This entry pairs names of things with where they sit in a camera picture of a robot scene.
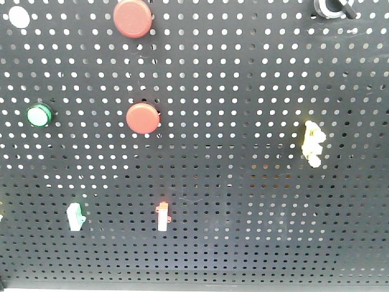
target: perforated metal panel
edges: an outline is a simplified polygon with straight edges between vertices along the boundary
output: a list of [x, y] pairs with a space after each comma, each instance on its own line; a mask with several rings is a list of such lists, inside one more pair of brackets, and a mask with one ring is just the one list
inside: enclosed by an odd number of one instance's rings
[[[150, 2], [153, 29], [131, 40], [117, 1], [0, 0], [4, 285], [387, 287], [389, 2], [356, 1], [354, 21], [308, 0]], [[161, 113], [150, 135], [125, 123], [142, 100]], [[26, 121], [37, 101], [48, 127]], [[328, 135], [319, 169], [308, 119]]]

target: red round cap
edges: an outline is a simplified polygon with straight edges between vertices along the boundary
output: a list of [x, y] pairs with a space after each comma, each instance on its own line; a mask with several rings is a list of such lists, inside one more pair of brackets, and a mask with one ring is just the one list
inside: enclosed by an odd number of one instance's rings
[[155, 107], [143, 102], [130, 107], [126, 119], [128, 126], [139, 134], [153, 132], [160, 122], [159, 114]]
[[150, 8], [142, 0], [122, 0], [115, 7], [114, 22], [126, 37], [140, 38], [150, 31]]

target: green indicator light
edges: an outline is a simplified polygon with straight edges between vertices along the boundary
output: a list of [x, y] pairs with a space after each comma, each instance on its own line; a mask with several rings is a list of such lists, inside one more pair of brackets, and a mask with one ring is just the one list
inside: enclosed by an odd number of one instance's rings
[[35, 103], [27, 109], [27, 119], [34, 127], [44, 127], [51, 123], [53, 111], [44, 103]]

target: white plastic part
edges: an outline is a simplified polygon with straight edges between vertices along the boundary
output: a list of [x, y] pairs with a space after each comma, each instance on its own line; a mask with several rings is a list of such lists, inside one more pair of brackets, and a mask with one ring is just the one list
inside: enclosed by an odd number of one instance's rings
[[167, 231], [168, 230], [168, 211], [160, 210], [158, 211], [158, 231]]
[[41, 108], [31, 108], [27, 112], [30, 123], [37, 127], [45, 126], [49, 122], [47, 114]]
[[158, 231], [167, 231], [168, 223], [171, 222], [171, 217], [168, 216], [169, 204], [162, 202], [156, 207], [156, 212], [158, 213]]
[[[348, 3], [350, 6], [353, 6], [354, 0], [347, 0], [347, 1], [341, 0], [341, 3], [343, 5]], [[326, 0], [315, 0], [314, 5], [315, 5], [316, 12], [323, 17], [340, 18], [343, 15], [345, 15], [343, 11], [336, 11], [336, 12], [331, 11], [327, 7]]]
[[30, 15], [21, 6], [13, 6], [8, 12], [8, 17], [12, 25], [18, 29], [25, 29], [30, 24]]
[[326, 134], [316, 123], [310, 120], [306, 121], [305, 126], [304, 144], [301, 146], [301, 149], [309, 165], [316, 169], [322, 164], [318, 155], [323, 153], [323, 147], [319, 143], [323, 143], [326, 140]]
[[69, 220], [69, 226], [71, 231], [80, 231], [83, 223], [86, 220], [85, 216], [81, 214], [81, 206], [78, 203], [72, 203], [66, 210], [67, 219]]

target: hole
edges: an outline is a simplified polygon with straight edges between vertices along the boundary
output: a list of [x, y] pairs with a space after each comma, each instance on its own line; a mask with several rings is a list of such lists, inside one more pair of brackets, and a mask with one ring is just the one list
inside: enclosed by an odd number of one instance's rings
[[23, 7], [13, 6], [8, 16], [12, 25], [18, 29], [25, 29], [30, 24], [30, 15]]
[[326, 0], [325, 3], [327, 9], [330, 10], [331, 12], [342, 11], [343, 5], [338, 1]]

